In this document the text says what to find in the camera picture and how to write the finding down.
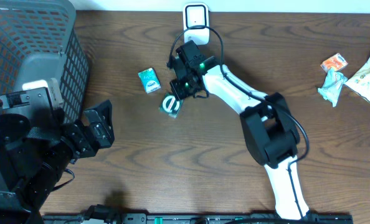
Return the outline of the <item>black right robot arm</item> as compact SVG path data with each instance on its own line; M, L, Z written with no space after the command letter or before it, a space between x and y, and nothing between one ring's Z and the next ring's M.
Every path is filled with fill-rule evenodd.
M298 178L297 145L307 135L284 97L248 86L221 60L202 54L193 41L172 48L167 66L176 74L170 86L177 100L197 98L204 91L220 98L239 115L247 150L267 172L277 215L286 220L304 220L309 208Z

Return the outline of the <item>small orange tissue pack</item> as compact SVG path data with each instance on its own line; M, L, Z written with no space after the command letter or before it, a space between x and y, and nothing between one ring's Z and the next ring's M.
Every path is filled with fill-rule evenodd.
M320 64L320 67L328 73L331 69L334 71L338 72L344 69L345 67L348 66L348 62L345 60L345 58L339 54L336 53L330 58L326 59Z

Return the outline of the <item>dark green scrub pad pack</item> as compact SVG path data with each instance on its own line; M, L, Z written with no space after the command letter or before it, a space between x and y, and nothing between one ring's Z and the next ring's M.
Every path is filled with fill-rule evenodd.
M177 118L182 105L183 100L177 100L172 93L166 92L159 105L159 110L172 118Z

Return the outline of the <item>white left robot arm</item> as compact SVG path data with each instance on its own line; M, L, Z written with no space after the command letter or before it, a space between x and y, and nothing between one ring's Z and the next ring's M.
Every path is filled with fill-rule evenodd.
M21 114L0 115L0 223L43 223L40 208L61 189L67 166L112 146L112 103L106 100L84 111L81 120L65 124L62 109L47 127L31 124Z

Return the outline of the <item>small teal tissue pack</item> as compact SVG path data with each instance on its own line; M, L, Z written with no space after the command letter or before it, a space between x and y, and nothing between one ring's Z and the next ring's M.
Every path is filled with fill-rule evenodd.
M148 68L138 73L145 92L151 93L161 88L157 74L153 68Z

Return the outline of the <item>green Kleenex tissue pack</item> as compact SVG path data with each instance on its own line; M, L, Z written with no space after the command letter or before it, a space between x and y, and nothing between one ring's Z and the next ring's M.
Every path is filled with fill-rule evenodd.
M347 81L348 78L341 72L331 68L328 70L323 86L318 88L317 91L325 100L331 102L332 107L336 107L342 87Z

